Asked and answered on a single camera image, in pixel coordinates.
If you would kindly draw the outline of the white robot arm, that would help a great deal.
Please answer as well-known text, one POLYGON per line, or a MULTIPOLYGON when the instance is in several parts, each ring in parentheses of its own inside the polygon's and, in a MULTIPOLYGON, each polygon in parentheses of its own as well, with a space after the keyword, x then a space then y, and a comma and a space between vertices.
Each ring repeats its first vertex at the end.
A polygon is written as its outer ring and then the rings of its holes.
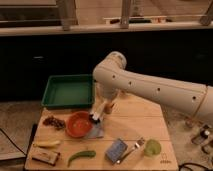
POLYGON ((167 105, 213 126, 213 86, 127 71, 125 56, 113 51, 93 70, 100 95, 114 100, 119 90, 167 105))

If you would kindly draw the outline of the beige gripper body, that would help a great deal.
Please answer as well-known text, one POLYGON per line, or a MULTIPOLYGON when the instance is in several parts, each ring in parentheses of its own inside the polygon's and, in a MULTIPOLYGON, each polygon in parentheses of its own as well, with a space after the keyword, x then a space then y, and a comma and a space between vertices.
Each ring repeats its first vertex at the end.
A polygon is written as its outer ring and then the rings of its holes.
POLYGON ((113 100, 104 99, 95 110, 95 113, 99 115, 103 113, 110 114, 113 110, 114 105, 115 105, 115 102, 113 100))

